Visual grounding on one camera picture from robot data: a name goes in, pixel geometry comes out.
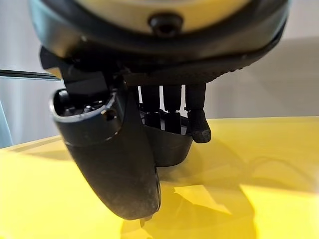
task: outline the yellow table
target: yellow table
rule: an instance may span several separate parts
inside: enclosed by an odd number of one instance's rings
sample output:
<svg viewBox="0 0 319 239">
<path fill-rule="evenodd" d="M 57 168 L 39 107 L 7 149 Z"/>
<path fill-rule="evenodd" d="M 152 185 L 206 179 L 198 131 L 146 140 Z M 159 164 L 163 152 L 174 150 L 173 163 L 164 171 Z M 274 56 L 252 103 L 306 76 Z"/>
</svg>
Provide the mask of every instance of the yellow table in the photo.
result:
<svg viewBox="0 0 319 239">
<path fill-rule="evenodd" d="M 319 118 L 209 123 L 149 220 L 112 214 L 59 137 L 0 150 L 0 238 L 318 239 Z"/>
</svg>

